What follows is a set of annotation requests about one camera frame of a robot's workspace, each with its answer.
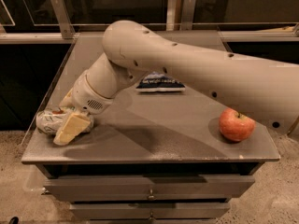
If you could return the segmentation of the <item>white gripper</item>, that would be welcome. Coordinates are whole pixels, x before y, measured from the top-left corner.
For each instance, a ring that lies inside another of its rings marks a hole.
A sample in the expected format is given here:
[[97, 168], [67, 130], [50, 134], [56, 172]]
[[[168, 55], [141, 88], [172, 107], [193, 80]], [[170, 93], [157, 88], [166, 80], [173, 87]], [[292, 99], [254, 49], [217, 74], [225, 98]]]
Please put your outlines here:
[[[72, 107], [90, 114], [100, 114], [113, 103], [97, 94], [87, 80], [87, 72], [84, 71], [75, 81], [74, 86], [59, 103], [59, 107]], [[59, 146], [68, 145], [76, 136], [91, 125], [91, 119], [82, 114], [71, 113], [58, 129], [53, 142]]]

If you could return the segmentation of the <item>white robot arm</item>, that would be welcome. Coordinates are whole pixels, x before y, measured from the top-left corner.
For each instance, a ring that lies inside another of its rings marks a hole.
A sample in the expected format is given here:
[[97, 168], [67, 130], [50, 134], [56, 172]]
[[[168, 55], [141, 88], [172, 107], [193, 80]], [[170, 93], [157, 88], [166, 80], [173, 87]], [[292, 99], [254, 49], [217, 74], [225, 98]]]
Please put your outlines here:
[[121, 90], [164, 73], [262, 125], [299, 138], [299, 66], [170, 41], [134, 21], [116, 21], [104, 53], [80, 75], [61, 106], [100, 114]]

